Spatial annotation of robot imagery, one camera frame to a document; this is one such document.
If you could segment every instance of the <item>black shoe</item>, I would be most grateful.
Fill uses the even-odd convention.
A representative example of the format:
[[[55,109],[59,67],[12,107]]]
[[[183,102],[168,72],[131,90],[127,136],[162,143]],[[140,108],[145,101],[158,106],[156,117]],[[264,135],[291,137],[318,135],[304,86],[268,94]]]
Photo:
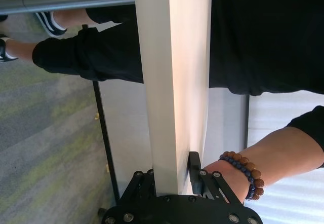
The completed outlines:
[[[8,18],[8,15],[0,15],[0,22],[5,21]]]
[[[0,34],[0,63],[17,60],[18,58],[8,58],[6,56],[6,42],[1,38],[7,38],[7,36]]]
[[[56,37],[66,33],[66,30],[60,30],[52,23],[51,12],[39,12],[35,14],[48,35]]]

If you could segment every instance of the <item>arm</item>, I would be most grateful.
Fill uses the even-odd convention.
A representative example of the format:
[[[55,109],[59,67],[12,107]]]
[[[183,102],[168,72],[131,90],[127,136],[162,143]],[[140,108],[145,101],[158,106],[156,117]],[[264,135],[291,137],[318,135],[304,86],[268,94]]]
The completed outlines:
[[[240,154],[261,171],[265,186],[284,177],[314,170],[324,162],[324,152],[319,143],[295,127],[277,130]],[[237,197],[244,201],[250,183],[243,173],[225,161],[214,162],[206,170],[220,171]]]

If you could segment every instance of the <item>gray carpet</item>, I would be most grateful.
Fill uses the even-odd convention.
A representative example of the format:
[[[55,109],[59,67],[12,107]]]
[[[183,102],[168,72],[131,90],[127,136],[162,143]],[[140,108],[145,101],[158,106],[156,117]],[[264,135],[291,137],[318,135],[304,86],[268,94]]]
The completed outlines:
[[[3,32],[48,37],[32,14],[10,16]],[[90,81],[22,60],[0,65],[1,224],[99,223],[113,193],[96,112]]]

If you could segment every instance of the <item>wrist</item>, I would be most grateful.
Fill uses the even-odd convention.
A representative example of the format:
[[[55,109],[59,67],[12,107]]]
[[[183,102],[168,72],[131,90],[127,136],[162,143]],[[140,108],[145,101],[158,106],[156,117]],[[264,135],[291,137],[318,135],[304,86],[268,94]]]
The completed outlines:
[[[205,170],[209,173],[214,171],[220,172],[238,199],[242,203],[244,202],[250,187],[250,183],[244,173],[237,170],[230,163],[222,160],[212,163]]]

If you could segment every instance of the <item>white table leg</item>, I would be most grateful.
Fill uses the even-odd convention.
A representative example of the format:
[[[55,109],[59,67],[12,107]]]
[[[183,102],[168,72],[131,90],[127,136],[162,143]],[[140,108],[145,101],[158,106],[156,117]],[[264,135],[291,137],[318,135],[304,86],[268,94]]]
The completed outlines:
[[[211,0],[135,2],[156,191],[185,194],[206,135]]]

